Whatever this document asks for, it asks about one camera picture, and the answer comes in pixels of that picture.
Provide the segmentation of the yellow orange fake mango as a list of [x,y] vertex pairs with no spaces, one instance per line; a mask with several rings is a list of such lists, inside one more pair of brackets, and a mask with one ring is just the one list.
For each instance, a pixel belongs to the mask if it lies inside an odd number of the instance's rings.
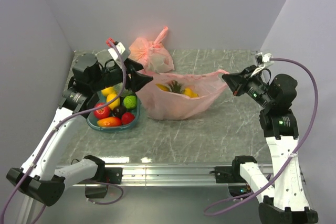
[[156,84],[156,86],[161,89],[162,91],[165,91],[165,92],[170,92],[170,88],[165,86],[165,85],[162,85],[162,84]]

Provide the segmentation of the yellow fake lemon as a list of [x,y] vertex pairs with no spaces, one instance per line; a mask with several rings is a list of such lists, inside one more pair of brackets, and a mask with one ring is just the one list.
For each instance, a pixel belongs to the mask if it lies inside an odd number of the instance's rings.
[[186,95],[190,98],[198,98],[198,94],[194,92],[191,88],[185,88],[182,92],[183,95]]

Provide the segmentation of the fake pineapple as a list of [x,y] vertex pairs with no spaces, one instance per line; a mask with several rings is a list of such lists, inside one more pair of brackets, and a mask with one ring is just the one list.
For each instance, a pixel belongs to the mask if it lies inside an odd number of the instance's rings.
[[181,83],[177,82],[176,80],[172,80],[167,85],[169,86],[171,92],[182,94],[183,85]]

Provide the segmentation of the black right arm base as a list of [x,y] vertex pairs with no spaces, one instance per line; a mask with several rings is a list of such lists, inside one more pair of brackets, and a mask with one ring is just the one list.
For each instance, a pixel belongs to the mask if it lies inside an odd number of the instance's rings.
[[231,196],[241,196],[251,192],[250,186],[241,177],[235,177],[231,166],[216,166],[213,171],[217,184],[228,184]]

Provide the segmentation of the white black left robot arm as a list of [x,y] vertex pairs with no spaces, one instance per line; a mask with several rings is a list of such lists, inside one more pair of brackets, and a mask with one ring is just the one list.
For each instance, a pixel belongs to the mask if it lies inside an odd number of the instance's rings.
[[54,119],[45,136],[20,168],[11,168],[6,177],[21,193],[46,205],[54,205],[63,192],[84,180],[100,183],[106,179],[105,162],[87,155],[80,162],[57,169],[72,135],[94,106],[104,88],[125,82],[126,89],[141,90],[153,80],[140,73],[142,65],[124,60],[125,70],[115,64],[103,66],[93,54],[84,54],[72,68],[68,89],[63,92]]

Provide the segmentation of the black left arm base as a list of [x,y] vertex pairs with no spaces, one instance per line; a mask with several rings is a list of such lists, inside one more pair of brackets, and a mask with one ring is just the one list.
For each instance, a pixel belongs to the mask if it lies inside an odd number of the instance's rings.
[[98,179],[91,179],[93,183],[85,185],[85,197],[88,199],[104,199],[108,194],[109,185],[101,185],[97,182],[120,185],[122,181],[123,168],[105,168],[103,175]]

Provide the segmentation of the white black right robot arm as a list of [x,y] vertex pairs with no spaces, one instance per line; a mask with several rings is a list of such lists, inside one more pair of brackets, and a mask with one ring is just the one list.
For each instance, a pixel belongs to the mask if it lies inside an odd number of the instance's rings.
[[259,121],[270,150],[274,181],[262,174],[251,156],[235,157],[232,178],[245,180],[256,195],[261,223],[318,223],[318,213],[305,196],[296,151],[299,131],[290,107],[297,95],[297,81],[278,74],[265,83],[261,72],[261,67],[252,65],[222,78],[234,96],[247,94],[262,107]]

